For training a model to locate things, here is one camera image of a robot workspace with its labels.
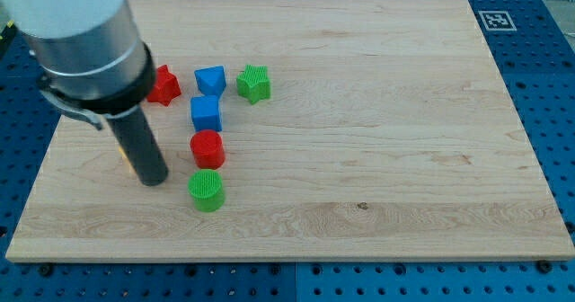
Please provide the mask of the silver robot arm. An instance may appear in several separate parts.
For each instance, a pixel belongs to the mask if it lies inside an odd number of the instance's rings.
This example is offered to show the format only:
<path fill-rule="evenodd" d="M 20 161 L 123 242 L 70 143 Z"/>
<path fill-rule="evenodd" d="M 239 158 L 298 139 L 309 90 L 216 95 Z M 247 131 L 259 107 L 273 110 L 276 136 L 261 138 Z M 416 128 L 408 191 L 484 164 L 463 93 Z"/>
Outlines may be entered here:
<path fill-rule="evenodd" d="M 128 0 L 1 0 L 44 74 L 42 95 L 97 129 L 150 93 L 155 69 Z"/>

